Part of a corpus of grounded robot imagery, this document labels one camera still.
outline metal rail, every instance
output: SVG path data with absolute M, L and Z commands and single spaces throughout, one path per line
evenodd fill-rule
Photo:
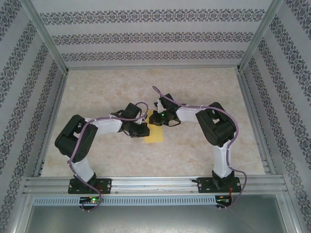
M 110 196 L 165 196 L 202 195 L 197 184 L 192 182 L 196 176 L 183 177 L 109 177 L 112 179 Z M 239 176 L 241 185 L 244 177 Z M 73 196 L 68 194 L 71 177 L 29 177 L 24 196 Z M 283 175 L 250 175 L 243 195 L 288 193 Z M 225 193 L 206 193 L 204 195 L 224 195 Z

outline patterned wallpaper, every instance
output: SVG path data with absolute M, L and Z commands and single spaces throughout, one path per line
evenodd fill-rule
M 34 1 L 69 68 L 236 66 L 270 3 Z
M 18 0 L 0 0 L 0 233 L 46 137 L 63 75 Z
M 308 1 L 284 1 L 244 70 L 303 232 L 311 232 L 310 16 Z

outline yellow sponge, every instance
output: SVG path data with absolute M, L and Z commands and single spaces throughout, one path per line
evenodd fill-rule
M 149 124 L 149 116 L 151 116 L 152 113 L 153 110 L 149 110 L 148 117 L 146 119 L 146 122 L 148 123 L 148 128 L 150 129 L 150 133 L 148 137 L 145 137 L 145 143 L 163 142 L 162 126 Z

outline metal bar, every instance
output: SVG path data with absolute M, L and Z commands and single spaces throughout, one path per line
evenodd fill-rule
M 199 69 L 199 68 L 232 68 L 237 65 L 169 65 L 169 66 L 158 66 L 158 65 L 142 65 L 142 66 L 99 66 L 99 67 L 69 67 L 69 70 L 103 70 L 103 69 Z
M 247 63 L 251 59 L 255 49 L 257 48 L 257 45 L 262 39 L 264 33 L 266 32 L 267 28 L 269 27 L 269 24 L 271 23 L 274 15 L 277 13 L 282 3 L 283 3 L 283 0 L 272 0 L 266 14 L 263 16 L 259 27 L 257 28 L 251 42 L 249 43 L 241 59 L 241 62 L 239 64 L 239 67 L 241 70 L 244 70 L 245 67 L 247 66 Z
M 11 233 L 22 233 L 26 232 L 26 227 L 31 214 L 31 210 L 34 203 L 34 197 L 31 195 L 21 197 L 17 214 L 15 216 L 13 226 L 10 229 Z
M 61 69 L 62 74 L 67 74 L 68 68 L 65 64 L 65 61 L 58 51 L 51 35 L 49 34 L 48 29 L 45 27 L 38 11 L 35 8 L 35 5 L 32 0 L 21 0 L 20 1 L 25 11 L 27 12 L 29 18 L 35 25 L 37 31 L 39 32 L 43 42 L 49 49 L 49 52 L 52 54 L 52 57 L 56 61 L 58 67 Z
M 41 164 L 42 164 L 43 160 L 45 159 L 45 157 L 46 157 L 46 155 L 48 153 L 49 142 L 50 142 L 51 137 L 52 137 L 52 133 L 53 133 L 53 129 L 54 129 L 54 126 L 55 126 L 58 110 L 59 110 L 59 107 L 60 107 L 60 104 L 61 104 L 61 101 L 62 101 L 62 97 L 63 97 L 63 94 L 64 94 L 64 90 L 65 90 L 65 87 L 66 87 L 67 78 L 68 78 L 68 74 L 66 74 L 66 76 L 62 80 L 61 89 L 60 89 L 60 91 L 58 93 L 58 96 L 57 96 L 57 99 L 56 99 L 56 106 L 55 106 L 55 108 L 53 110 L 53 114 L 52 114 L 52 117 L 51 117 L 51 122 L 48 125 L 47 137 L 45 138 L 44 144 L 42 146 L 42 153 L 39 156 L 37 167 L 35 168 L 34 176 L 39 176 L 40 170 L 41 170 Z
M 289 194 L 277 194 L 276 199 L 288 233 L 302 233 L 296 212 Z
M 251 122 L 251 126 L 252 126 L 252 129 L 254 132 L 254 137 L 255 137 L 255 140 L 257 141 L 259 153 L 262 157 L 265 157 L 265 159 L 268 163 L 270 174 L 272 174 L 272 175 L 276 174 L 276 170 L 274 168 L 274 165 L 273 165 L 272 159 L 270 157 L 270 153 L 269 153 L 266 141 L 265 141 L 263 133 L 261 131 L 260 122 L 259 122 L 256 110 L 255 110 L 254 103 L 252 101 L 251 94 L 250 94 L 249 89 L 247 87 L 246 80 L 245 80 L 243 72 L 237 72 L 237 77 L 238 77 L 239 85 L 241 88 L 242 96 L 244 99 L 245 107 L 246 107 L 246 110 L 247 110 L 247 113 L 249 116 L 249 120 Z
M 34 206 L 77 206 L 79 197 L 36 197 Z M 102 206 L 163 206 L 163 205 L 216 205 L 215 196 L 105 196 Z
M 198 177 L 112 177 L 111 194 L 106 196 L 199 195 L 197 184 L 192 182 L 196 178 Z M 67 193 L 70 179 L 72 178 L 27 178 L 23 195 L 72 196 Z M 240 177 L 240 182 L 244 184 L 244 177 Z M 288 192 L 282 175 L 253 175 L 248 177 L 243 194 L 279 192 Z

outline robotic arm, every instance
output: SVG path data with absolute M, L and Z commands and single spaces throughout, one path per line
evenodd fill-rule
M 141 109 L 129 103 L 125 110 L 97 120 L 83 118 L 80 115 L 74 115 L 70 119 L 55 141 L 55 146 L 59 151 L 69 158 L 68 164 L 75 174 L 76 180 L 71 185 L 74 187 L 72 189 L 69 187 L 69 191 L 79 190 L 81 193 L 92 193 L 93 190 L 83 183 L 95 187 L 100 182 L 96 179 L 96 174 L 86 158 L 95 135 L 125 132 L 131 137 L 149 136 L 147 123 L 142 123 L 143 117 L 140 115 Z M 78 143 L 77 134 L 81 134 L 80 143 Z
M 218 102 L 214 102 L 209 106 L 188 106 L 175 102 L 170 94 L 164 96 L 156 87 L 153 88 L 161 97 L 155 103 L 157 111 L 154 110 L 150 116 L 150 124 L 172 127 L 181 124 L 182 121 L 197 122 L 200 124 L 207 141 L 213 145 L 215 162 L 212 178 L 192 180 L 198 183 L 199 193 L 227 193 L 230 190 L 230 193 L 240 192 L 238 199 L 246 183 L 241 189 L 240 180 L 234 177 L 234 171 L 242 171 L 229 166 L 231 162 L 229 146 L 238 134 L 238 128 L 233 118 Z M 59 151 L 69 158 L 68 164 L 74 172 L 75 179 L 72 179 L 69 185 L 68 192 L 70 194 L 98 193 L 99 202 L 101 202 L 101 194 L 110 193 L 111 179 L 97 179 L 86 155 L 95 135 L 125 132 L 131 137 L 149 136 L 147 123 L 142 123 L 147 117 L 148 106 L 143 103 L 147 106 L 147 110 L 141 116 L 141 109 L 137 107 L 139 103 L 136 105 L 129 103 L 125 110 L 117 111 L 107 117 L 89 119 L 74 115 L 70 119 L 55 141 L 55 146 Z M 105 190 L 101 189 L 101 184 L 104 182 L 107 182 L 104 186 L 108 187 Z
M 170 94 L 160 97 L 154 104 L 157 111 L 153 111 L 150 116 L 150 124 L 170 127 L 179 125 L 182 121 L 200 124 L 205 138 L 213 145 L 213 184 L 218 190 L 222 190 L 231 184 L 234 178 L 234 171 L 228 165 L 231 162 L 231 149 L 228 148 L 228 163 L 226 150 L 228 144 L 234 138 L 234 132 L 236 131 L 234 122 L 224 113 L 208 107 L 197 108 L 185 104 L 179 106 L 173 101 Z M 218 102 L 212 103 L 209 107 L 225 111 Z

